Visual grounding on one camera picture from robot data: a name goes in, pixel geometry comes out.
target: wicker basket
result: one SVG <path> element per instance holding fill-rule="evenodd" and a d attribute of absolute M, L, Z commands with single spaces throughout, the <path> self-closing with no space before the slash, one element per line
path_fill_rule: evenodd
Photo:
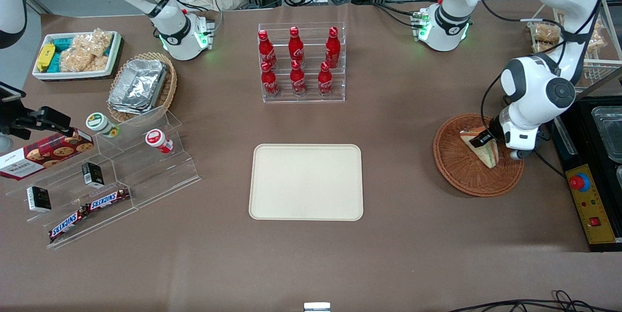
<path fill-rule="evenodd" d="M 173 103 L 173 96 L 175 95 L 175 89 L 177 88 L 177 73 L 175 72 L 175 68 L 173 67 L 173 63 L 171 63 L 171 60 L 160 53 L 153 53 L 153 52 L 139 54 L 135 56 L 133 59 L 145 59 L 145 60 L 157 59 L 157 60 L 160 60 L 160 62 L 164 62 L 168 66 L 168 71 L 164 78 L 165 81 L 164 81 L 164 84 L 162 85 L 162 90 L 160 90 L 160 95 L 158 95 L 158 99 L 157 99 L 157 102 L 155 103 L 155 106 L 162 105 L 165 108 L 169 109 L 169 107 L 171 106 L 171 103 Z M 125 69 L 125 66 L 127 66 L 127 63 L 129 63 L 129 60 L 125 64 L 123 64 L 123 66 L 117 72 L 115 76 L 115 80 L 113 81 L 113 84 L 110 88 L 111 93 L 115 89 L 117 81 L 119 80 L 119 76 L 123 72 L 123 69 Z M 110 104 L 108 105 L 108 111 L 110 112 L 110 115 L 113 118 L 115 118 L 116 121 L 120 123 L 122 123 L 123 121 L 127 121 L 138 115 L 138 114 L 122 113 L 120 111 L 116 111 L 112 109 Z"/>
<path fill-rule="evenodd" d="M 478 114 L 463 114 L 447 120 L 434 137 L 436 166 L 451 185 L 464 193 L 476 197 L 506 194 L 520 180 L 524 163 L 513 160 L 511 151 L 498 143 L 499 163 L 489 169 L 460 138 L 460 131 L 480 126 L 482 118 Z"/>

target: red button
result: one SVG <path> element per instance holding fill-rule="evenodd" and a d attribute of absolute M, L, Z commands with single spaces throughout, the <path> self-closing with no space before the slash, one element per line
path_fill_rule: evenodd
<path fill-rule="evenodd" d="M 570 178 L 570 186 L 573 190 L 581 190 L 585 186 L 584 179 L 579 175 L 574 175 Z"/>

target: emergency stop button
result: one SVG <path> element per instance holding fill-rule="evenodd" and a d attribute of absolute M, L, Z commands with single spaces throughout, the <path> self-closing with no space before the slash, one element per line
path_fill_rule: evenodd
<path fill-rule="evenodd" d="M 598 217 L 590 217 L 589 218 L 589 225 L 590 226 L 600 226 L 600 219 L 598 219 Z"/>
<path fill-rule="evenodd" d="M 584 173 L 578 173 L 569 179 L 570 188 L 579 192 L 587 192 L 589 190 L 589 177 Z"/>

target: tabletop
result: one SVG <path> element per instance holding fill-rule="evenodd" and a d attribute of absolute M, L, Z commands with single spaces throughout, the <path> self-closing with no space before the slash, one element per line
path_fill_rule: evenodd
<path fill-rule="evenodd" d="M 507 17 L 530 17 L 540 6 L 489 4 Z M 258 23 L 327 20 L 346 23 L 346 102 L 264 104 Z M 550 299 L 554 289 L 619 310 L 620 254 L 587 252 L 564 179 L 531 157 L 513 191 L 479 199 L 454 189 L 434 164 L 438 127 L 478 112 L 507 61 L 530 53 L 524 27 L 478 6 L 464 42 L 440 53 L 372 6 L 225 13 L 213 50 L 173 61 L 171 111 L 202 181 L 59 250 L 46 249 L 41 227 L 15 211 L 22 201 L 0 197 L 0 310 L 275 312 L 329 301 L 338 312 L 441 312 Z M 164 51 L 145 16 L 42 16 L 43 35 L 94 28 L 122 34 L 122 63 Z M 106 111 L 110 83 L 29 77 L 24 103 L 52 106 L 84 128 L 89 113 Z M 495 86 L 487 114 L 500 111 L 501 96 Z M 251 219 L 253 150 L 262 143 L 359 146 L 363 217 Z"/>

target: yellow snack package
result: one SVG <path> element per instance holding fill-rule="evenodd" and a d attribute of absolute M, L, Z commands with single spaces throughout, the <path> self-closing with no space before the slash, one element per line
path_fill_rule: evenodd
<path fill-rule="evenodd" d="M 46 44 L 41 49 L 39 56 L 37 57 L 37 69 L 40 72 L 44 72 L 52 63 L 52 58 L 54 57 L 54 52 L 56 47 L 54 44 Z"/>

